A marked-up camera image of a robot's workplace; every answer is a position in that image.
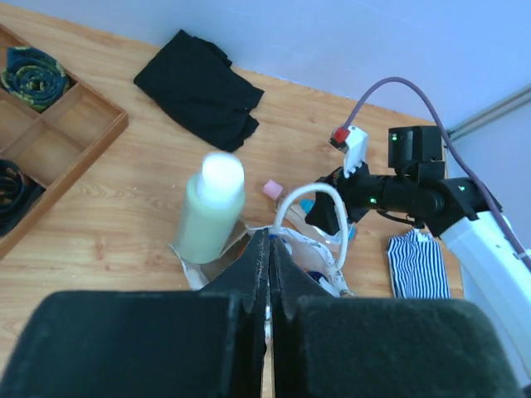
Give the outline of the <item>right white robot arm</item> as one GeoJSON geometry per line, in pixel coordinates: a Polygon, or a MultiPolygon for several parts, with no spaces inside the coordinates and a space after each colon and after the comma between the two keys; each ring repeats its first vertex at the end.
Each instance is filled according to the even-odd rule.
{"type": "Polygon", "coordinates": [[[389,220],[425,226],[459,260],[501,325],[502,335],[530,370],[530,268],[509,241],[499,203],[483,183],[441,172],[377,175],[363,164],[338,168],[320,181],[334,188],[347,219],[359,222],[375,210],[389,220]]]}

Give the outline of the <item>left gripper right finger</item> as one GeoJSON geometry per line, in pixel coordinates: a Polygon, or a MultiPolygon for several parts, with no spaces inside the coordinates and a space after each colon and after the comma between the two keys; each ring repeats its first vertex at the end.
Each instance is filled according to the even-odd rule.
{"type": "Polygon", "coordinates": [[[335,298],[270,241],[278,397],[522,397],[485,314],[459,299],[335,298]]]}

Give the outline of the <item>cream bottle white cap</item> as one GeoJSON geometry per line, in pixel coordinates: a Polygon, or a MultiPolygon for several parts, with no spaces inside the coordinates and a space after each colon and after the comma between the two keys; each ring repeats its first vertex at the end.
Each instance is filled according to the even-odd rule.
{"type": "Polygon", "coordinates": [[[173,248],[194,264],[216,260],[246,202],[245,172],[229,153],[209,153],[187,182],[173,248]]]}

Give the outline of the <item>printed canvas tote bag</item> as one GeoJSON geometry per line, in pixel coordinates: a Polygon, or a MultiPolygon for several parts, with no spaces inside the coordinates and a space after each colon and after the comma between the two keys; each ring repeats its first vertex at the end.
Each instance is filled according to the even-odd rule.
{"type": "Polygon", "coordinates": [[[347,212],[337,190],[323,182],[298,187],[284,199],[278,199],[277,214],[271,226],[249,229],[244,222],[238,221],[220,254],[210,262],[197,264],[188,257],[182,257],[182,250],[178,248],[177,243],[171,244],[170,248],[180,260],[190,287],[199,290],[236,261],[247,247],[250,238],[259,231],[280,238],[292,260],[303,271],[318,274],[317,283],[334,297],[354,296],[342,272],[350,235],[347,212]],[[313,226],[307,226],[295,211],[295,201],[310,193],[316,195],[314,208],[330,211],[332,219],[338,222],[336,244],[326,240],[313,226]]]}

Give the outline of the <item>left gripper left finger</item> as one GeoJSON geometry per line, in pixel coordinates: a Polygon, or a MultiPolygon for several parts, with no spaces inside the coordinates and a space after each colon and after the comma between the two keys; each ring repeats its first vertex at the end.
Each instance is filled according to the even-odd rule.
{"type": "Polygon", "coordinates": [[[36,308],[4,397],[257,397],[269,236],[198,291],[61,291],[36,308]]]}

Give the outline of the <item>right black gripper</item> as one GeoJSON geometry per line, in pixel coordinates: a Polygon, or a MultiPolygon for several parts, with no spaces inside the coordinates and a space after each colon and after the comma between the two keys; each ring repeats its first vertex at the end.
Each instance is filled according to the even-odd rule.
{"type": "MultiPolygon", "coordinates": [[[[336,190],[341,197],[347,221],[357,223],[371,210],[380,216],[409,226],[423,226],[425,221],[444,210],[443,195],[432,187],[424,187],[408,175],[371,174],[368,165],[345,176],[341,167],[318,179],[336,190]]],[[[305,217],[307,224],[327,235],[339,232],[334,200],[324,192],[315,194],[315,202],[305,217]]]]}

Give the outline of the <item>wooden compartment tray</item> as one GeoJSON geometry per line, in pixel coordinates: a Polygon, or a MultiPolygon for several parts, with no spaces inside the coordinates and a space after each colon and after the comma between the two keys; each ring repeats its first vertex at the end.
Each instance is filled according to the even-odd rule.
{"type": "MultiPolygon", "coordinates": [[[[12,46],[32,45],[2,27],[1,72],[7,65],[7,48],[12,46]]],[[[2,255],[20,241],[128,126],[128,115],[123,109],[65,70],[72,87],[42,113],[10,95],[1,84],[1,160],[15,163],[46,189],[17,226],[1,237],[2,255]]]]}

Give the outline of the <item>clear bottle pink cap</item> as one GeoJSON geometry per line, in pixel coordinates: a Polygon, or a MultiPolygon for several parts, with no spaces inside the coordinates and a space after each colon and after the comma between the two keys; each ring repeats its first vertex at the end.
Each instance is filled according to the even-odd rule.
{"type": "Polygon", "coordinates": [[[270,179],[262,188],[262,193],[275,203],[279,203],[285,196],[285,188],[278,182],[270,179]]]}

